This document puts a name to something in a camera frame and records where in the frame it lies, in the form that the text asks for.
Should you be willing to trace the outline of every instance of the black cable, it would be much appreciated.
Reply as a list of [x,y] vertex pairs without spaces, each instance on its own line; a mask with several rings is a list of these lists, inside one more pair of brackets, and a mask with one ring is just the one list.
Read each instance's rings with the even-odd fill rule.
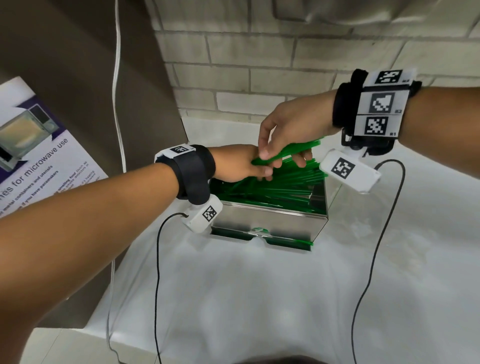
[[162,360],[160,359],[160,349],[158,348],[158,339],[156,337],[156,305],[157,305],[157,296],[158,296],[158,286],[160,285],[160,266],[158,264],[158,242],[160,240],[160,232],[162,231],[163,225],[172,217],[182,215],[184,218],[187,218],[188,215],[184,214],[183,212],[176,212],[175,214],[171,214],[165,220],[163,220],[162,225],[158,229],[158,234],[156,235],[156,289],[155,289],[155,318],[154,318],[154,333],[155,333],[155,345],[156,345],[156,354],[158,355],[158,362],[162,364]]
[[363,299],[363,296],[365,296],[365,293],[367,293],[368,288],[370,287],[370,283],[372,281],[372,274],[373,274],[373,265],[375,264],[375,258],[377,257],[377,252],[378,252],[378,247],[380,246],[380,242],[382,241],[382,238],[384,237],[385,230],[387,229],[388,223],[390,222],[390,218],[392,217],[393,211],[396,206],[396,202],[398,201],[398,197],[400,196],[400,192],[402,191],[403,187],[403,182],[405,181],[405,166],[402,162],[396,159],[387,159],[384,160],[383,162],[377,164],[375,167],[376,170],[378,170],[383,164],[387,162],[396,162],[402,167],[402,180],[400,181],[400,185],[398,187],[398,191],[395,196],[395,200],[393,200],[392,208],[390,210],[390,213],[388,214],[387,221],[385,222],[384,228],[382,230],[382,233],[380,234],[380,238],[378,238],[378,243],[377,246],[375,247],[375,252],[373,253],[373,259],[372,259],[372,265],[370,266],[370,274],[368,276],[368,283],[365,289],[363,290],[363,293],[360,296],[360,299],[357,303],[357,307],[355,307],[355,312],[353,313],[353,319],[352,319],[352,330],[351,330],[351,341],[352,341],[352,353],[353,353],[353,361],[355,364],[357,364],[357,357],[355,356],[355,346],[353,344],[353,327],[355,325],[355,318],[357,317],[357,311],[359,310],[360,303]]

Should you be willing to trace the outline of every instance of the white countertop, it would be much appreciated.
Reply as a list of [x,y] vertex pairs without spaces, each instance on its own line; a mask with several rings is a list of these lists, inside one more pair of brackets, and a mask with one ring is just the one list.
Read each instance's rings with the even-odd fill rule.
[[[256,143],[258,125],[184,118],[191,142]],[[338,142],[326,138],[314,155]],[[404,189],[357,316],[359,364],[480,362],[480,182],[397,146]],[[383,157],[368,157],[375,165]],[[387,164],[368,195],[343,187],[312,252],[194,235],[170,220],[160,237],[158,337],[186,363],[261,354],[353,362],[350,325],[401,171]],[[175,202],[129,249],[115,277],[113,340],[155,352],[156,232]],[[83,332],[105,336],[108,296]]]

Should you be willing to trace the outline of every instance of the white brick wall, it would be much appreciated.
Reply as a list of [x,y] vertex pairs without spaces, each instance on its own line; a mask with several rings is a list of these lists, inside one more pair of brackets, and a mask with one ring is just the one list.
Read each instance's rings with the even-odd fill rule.
[[442,0],[418,24],[300,24],[271,0],[145,0],[182,116],[261,122],[356,68],[417,67],[425,86],[480,86],[480,0]]

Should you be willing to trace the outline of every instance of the forearm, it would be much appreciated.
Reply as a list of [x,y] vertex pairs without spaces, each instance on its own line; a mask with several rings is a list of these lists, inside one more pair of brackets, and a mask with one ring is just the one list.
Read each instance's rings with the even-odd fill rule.
[[426,87],[407,103],[406,147],[480,178],[480,88]]
[[118,256],[174,200],[154,164],[32,204],[0,220],[0,306],[45,313]]

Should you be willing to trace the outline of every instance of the microwave image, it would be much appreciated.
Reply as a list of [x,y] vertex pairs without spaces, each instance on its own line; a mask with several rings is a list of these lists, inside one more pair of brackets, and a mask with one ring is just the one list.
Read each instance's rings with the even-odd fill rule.
[[17,162],[58,129],[39,105],[0,126],[0,168],[13,170]]

